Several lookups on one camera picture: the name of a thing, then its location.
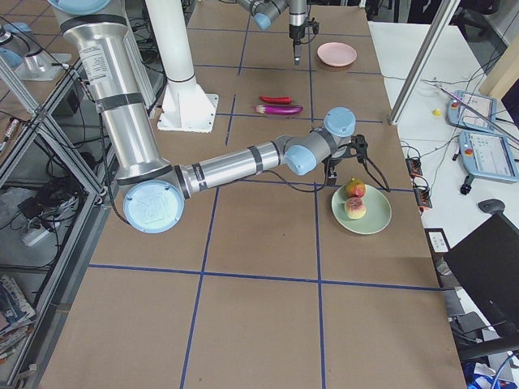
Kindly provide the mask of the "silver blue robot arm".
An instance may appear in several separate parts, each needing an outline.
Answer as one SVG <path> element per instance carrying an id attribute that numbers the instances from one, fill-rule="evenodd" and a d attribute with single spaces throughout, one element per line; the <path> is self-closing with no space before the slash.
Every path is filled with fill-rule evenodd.
<path id="1" fill-rule="evenodd" d="M 280 165 L 306 174 L 337 156 L 354 133 L 354 114 L 337 107 L 327 113 L 322 127 L 305 137 L 282 136 L 193 165 L 172 165 L 159 153 L 125 46 L 129 24 L 123 2 L 55 1 L 52 6 L 64 38 L 79 52 L 97 112 L 114 146 L 124 215 L 141 232 L 173 228 L 186 200 L 201 191 Z M 208 133 L 218 97 L 207 94 L 196 80 L 182 4 L 150 1 L 147 9 L 167 79 L 161 128 Z"/>
<path id="2" fill-rule="evenodd" d="M 302 56 L 302 39 L 308 19 L 307 2 L 303 0 L 237 0 L 237 4 L 248 14 L 262 30 L 267 30 L 272 23 L 289 10 L 289 37 L 293 42 L 294 64 L 298 66 Z"/>

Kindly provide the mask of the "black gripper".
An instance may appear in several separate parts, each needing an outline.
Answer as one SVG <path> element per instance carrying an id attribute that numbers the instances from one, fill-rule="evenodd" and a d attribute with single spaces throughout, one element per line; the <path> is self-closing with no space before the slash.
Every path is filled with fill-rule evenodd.
<path id="1" fill-rule="evenodd" d="M 327 186 L 335 186 L 337 184 L 336 167 L 344 160 L 343 157 L 328 157 L 325 159 L 325 176 L 327 178 Z"/>
<path id="2" fill-rule="evenodd" d="M 294 65 L 298 66 L 301 62 L 301 43 L 305 36 L 304 25 L 289 25 L 289 37 L 293 41 Z"/>

